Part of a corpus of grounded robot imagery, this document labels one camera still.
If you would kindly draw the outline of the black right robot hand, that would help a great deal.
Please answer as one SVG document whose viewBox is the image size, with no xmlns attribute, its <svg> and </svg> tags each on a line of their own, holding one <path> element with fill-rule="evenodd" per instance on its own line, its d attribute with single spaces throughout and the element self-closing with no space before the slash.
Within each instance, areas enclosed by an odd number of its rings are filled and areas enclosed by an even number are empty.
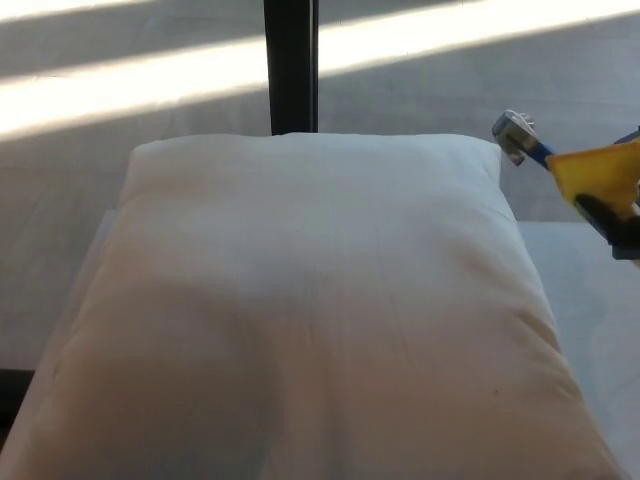
<svg viewBox="0 0 640 480">
<path fill-rule="evenodd" d="M 578 161 L 572 203 L 616 260 L 639 261 L 639 133 Z"/>
</svg>

